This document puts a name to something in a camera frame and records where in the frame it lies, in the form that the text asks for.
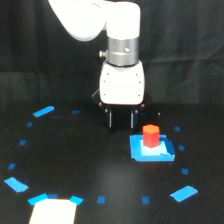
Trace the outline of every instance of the white square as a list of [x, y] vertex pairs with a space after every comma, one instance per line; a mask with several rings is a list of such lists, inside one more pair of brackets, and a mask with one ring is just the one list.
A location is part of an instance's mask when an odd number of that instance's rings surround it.
[[140, 140], [141, 151], [143, 156], [159, 156], [160, 154], [167, 154], [166, 145], [164, 141], [161, 141], [159, 146], [154, 148], [149, 148], [143, 145], [143, 140]]
[[33, 208], [29, 224], [73, 224], [76, 206], [69, 200], [40, 201]]

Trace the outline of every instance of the silver metal part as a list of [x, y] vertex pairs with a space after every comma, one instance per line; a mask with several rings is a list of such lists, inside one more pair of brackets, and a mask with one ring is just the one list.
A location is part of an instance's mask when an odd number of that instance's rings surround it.
[[128, 66], [138, 63], [139, 38], [117, 40], [108, 37], [107, 60], [116, 66]]

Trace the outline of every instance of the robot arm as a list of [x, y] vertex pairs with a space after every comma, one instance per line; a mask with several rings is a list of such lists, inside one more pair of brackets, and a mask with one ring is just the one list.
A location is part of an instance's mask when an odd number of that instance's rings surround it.
[[90, 41], [104, 29], [103, 10], [86, 0], [49, 0], [49, 3], [67, 32], [79, 41]]
[[108, 50], [101, 53], [106, 60], [99, 83], [102, 103], [109, 106], [131, 105], [134, 108], [140, 106], [144, 98], [145, 79], [138, 57], [139, 6], [131, 2], [104, 0], [48, 1], [73, 38], [90, 41], [106, 30]]

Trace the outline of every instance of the red cube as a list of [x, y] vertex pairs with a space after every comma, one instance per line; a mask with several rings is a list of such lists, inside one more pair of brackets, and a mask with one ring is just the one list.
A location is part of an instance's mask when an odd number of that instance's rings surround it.
[[143, 145], [149, 148], [159, 146], [159, 134], [158, 126], [151, 124], [143, 126]]

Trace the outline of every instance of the blue tape piece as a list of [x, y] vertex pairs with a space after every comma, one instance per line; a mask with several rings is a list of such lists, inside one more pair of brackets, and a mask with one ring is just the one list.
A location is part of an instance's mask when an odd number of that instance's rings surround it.
[[105, 201], [106, 201], [106, 199], [103, 196], [99, 196], [97, 199], [98, 204], [105, 204]]
[[143, 197], [142, 204], [149, 204], [149, 197]]
[[171, 141], [168, 141], [166, 138], [160, 136], [160, 141], [164, 141], [166, 145], [167, 152], [169, 154], [160, 154], [154, 156], [144, 156], [142, 155], [140, 141], [143, 140], [142, 135], [132, 135], [130, 136], [130, 145], [131, 145], [131, 158], [135, 159], [138, 162], [173, 162], [175, 158], [175, 151]]
[[19, 145], [25, 145], [26, 144], [26, 140], [21, 140], [20, 142], [19, 142]]
[[148, 116], [147, 113], [141, 113], [141, 115], [142, 115], [142, 116], [145, 116], [145, 117]]
[[42, 110], [39, 110], [39, 111], [33, 113], [33, 115], [34, 115], [35, 117], [40, 117], [40, 116], [42, 116], [42, 115], [44, 115], [44, 114], [47, 114], [47, 113], [49, 113], [49, 112], [51, 112], [51, 111], [53, 111], [53, 110], [54, 110], [54, 107], [49, 106], [49, 107], [46, 107], [46, 108], [44, 108], [44, 109], [42, 109]]
[[47, 196], [49, 199], [57, 199], [58, 198], [57, 194], [48, 194]]
[[4, 181], [6, 184], [8, 184], [14, 191], [17, 193], [25, 191], [28, 186], [25, 184], [20, 183], [18, 180], [16, 180], [14, 177], [11, 177]]
[[179, 145], [179, 149], [180, 149], [181, 151], [184, 151], [184, 146]]
[[32, 122], [28, 122], [27, 123], [27, 127], [32, 127], [33, 126], [33, 123]]
[[179, 127], [175, 127], [175, 131], [180, 131], [180, 128]]
[[12, 169], [14, 169], [15, 165], [16, 165], [16, 164], [14, 164], [14, 163], [11, 163], [11, 164], [9, 165], [8, 169], [9, 169], [9, 170], [12, 170]]
[[39, 196], [36, 196], [34, 198], [31, 198], [28, 200], [28, 202], [33, 206], [39, 201], [43, 201], [45, 199], [48, 199], [48, 196], [46, 194], [41, 194]]
[[77, 204], [77, 205], [80, 205], [82, 202], [83, 202], [83, 199], [82, 198], [78, 198], [78, 197], [75, 197], [75, 196], [72, 196], [70, 198], [70, 201]]
[[182, 169], [182, 174], [188, 175], [188, 169]]
[[170, 196], [173, 197], [176, 201], [181, 202], [196, 193], [198, 193], [198, 191], [196, 189], [194, 189], [193, 187], [190, 187], [190, 186], [186, 186], [186, 187], [174, 192]]

